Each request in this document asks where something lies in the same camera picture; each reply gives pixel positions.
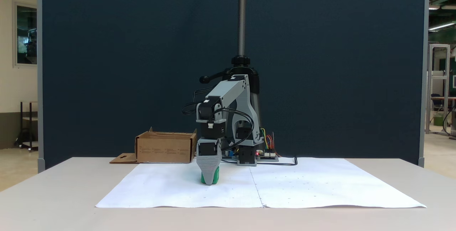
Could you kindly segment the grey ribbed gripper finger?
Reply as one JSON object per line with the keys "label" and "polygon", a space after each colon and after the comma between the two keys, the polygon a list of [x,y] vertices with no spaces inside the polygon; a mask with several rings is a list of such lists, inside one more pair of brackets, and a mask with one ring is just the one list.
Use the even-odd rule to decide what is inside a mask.
{"label": "grey ribbed gripper finger", "polygon": [[201,170],[201,183],[212,185],[219,180],[219,164],[221,158],[217,157],[200,157],[197,158],[197,165]]}

